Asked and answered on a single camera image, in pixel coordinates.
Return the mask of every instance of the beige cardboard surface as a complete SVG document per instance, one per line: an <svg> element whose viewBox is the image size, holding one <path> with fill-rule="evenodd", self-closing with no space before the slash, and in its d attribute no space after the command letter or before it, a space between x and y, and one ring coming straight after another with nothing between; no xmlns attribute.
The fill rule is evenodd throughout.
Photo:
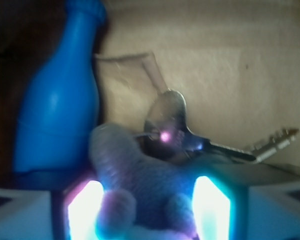
<svg viewBox="0 0 300 240"><path fill-rule="evenodd" d="M101 54L153 51L167 87L183 93L195 133L243 148L281 127L300 129L300 1L104 3ZM300 133L268 162L300 166Z"/></svg>

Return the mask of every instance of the blue light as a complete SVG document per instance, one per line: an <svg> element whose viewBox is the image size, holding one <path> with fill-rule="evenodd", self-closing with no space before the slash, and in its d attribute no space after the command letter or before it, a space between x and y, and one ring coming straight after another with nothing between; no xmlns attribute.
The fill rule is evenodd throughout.
<svg viewBox="0 0 300 240"><path fill-rule="evenodd" d="M195 181L192 207L200 240L229 240L230 199L207 176Z"/></svg>
<svg viewBox="0 0 300 240"><path fill-rule="evenodd" d="M98 181L89 181L68 206L71 240L99 240L95 221L101 207L104 188Z"/></svg>

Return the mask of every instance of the glowing light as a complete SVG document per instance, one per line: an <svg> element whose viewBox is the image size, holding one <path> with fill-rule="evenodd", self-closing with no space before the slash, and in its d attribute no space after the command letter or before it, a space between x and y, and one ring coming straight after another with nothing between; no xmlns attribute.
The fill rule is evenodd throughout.
<svg viewBox="0 0 300 240"><path fill-rule="evenodd" d="M192 207L200 240L229 240L231 202L206 176L195 182Z"/></svg>
<svg viewBox="0 0 300 240"><path fill-rule="evenodd" d="M171 135L170 135L169 132L164 131L164 132L161 133L160 139L161 139L162 142L165 142L165 143L166 143L166 142L169 142L170 139L171 139Z"/></svg>
<svg viewBox="0 0 300 240"><path fill-rule="evenodd" d="M104 188L98 181L89 181L68 206L71 240L99 240L95 221L101 207Z"/></svg>

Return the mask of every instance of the bottle neck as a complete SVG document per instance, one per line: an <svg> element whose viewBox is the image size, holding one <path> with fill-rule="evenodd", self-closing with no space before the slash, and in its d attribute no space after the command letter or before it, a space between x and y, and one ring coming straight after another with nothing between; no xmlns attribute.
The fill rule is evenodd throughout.
<svg viewBox="0 0 300 240"><path fill-rule="evenodd" d="M77 64L90 61L98 26L92 14L70 9L56 55L65 61L77 60Z"/></svg>

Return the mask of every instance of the plush paw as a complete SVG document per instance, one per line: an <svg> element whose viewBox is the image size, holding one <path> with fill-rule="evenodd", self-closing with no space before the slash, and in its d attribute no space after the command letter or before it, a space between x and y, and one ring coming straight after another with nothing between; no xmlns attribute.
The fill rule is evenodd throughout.
<svg viewBox="0 0 300 240"><path fill-rule="evenodd" d="M191 200L184 194L175 194L165 206L165 215L171 229L184 233L191 239L196 237L197 229Z"/></svg>
<svg viewBox="0 0 300 240"><path fill-rule="evenodd" d="M104 194L96 219L96 235L101 240L123 239L136 219L136 199L126 190Z"/></svg>

